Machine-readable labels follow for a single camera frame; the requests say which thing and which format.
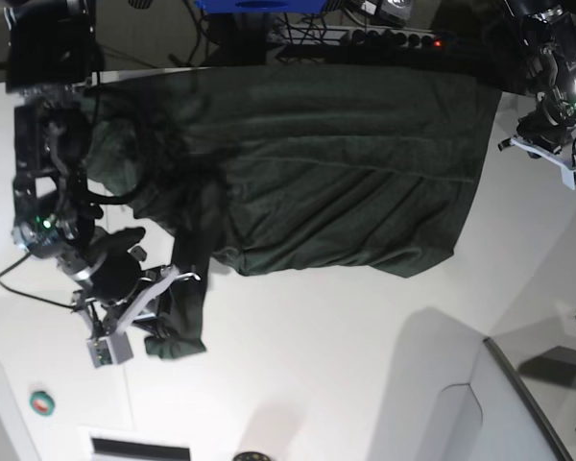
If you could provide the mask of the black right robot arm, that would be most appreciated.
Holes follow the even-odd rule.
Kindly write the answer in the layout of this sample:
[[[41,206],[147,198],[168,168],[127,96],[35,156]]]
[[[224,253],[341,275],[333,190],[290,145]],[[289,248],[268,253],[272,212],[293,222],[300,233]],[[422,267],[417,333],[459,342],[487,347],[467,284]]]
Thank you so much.
[[[155,164],[142,111],[119,94],[143,171],[117,196],[88,187],[86,160],[100,106],[85,113],[83,99],[98,102],[113,92],[101,80],[95,3],[11,1],[4,14],[10,31],[6,90],[23,99],[14,110],[13,241],[27,257],[55,260],[78,285],[68,309],[84,319],[95,367],[132,358],[131,327],[146,332],[150,354],[167,359],[202,352],[203,343],[180,333],[170,315],[177,306],[174,289],[200,281],[198,270],[173,264],[144,269],[144,229],[99,226],[105,206],[129,204],[145,190]]]

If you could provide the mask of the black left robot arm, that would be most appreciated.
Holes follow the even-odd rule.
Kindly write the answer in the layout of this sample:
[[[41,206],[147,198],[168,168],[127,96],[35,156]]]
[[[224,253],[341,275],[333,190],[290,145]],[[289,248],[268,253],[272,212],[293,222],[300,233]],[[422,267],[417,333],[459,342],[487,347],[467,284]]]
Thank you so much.
[[[561,1],[492,1],[483,41],[508,85],[535,100],[498,144],[543,158],[576,189],[576,23]]]

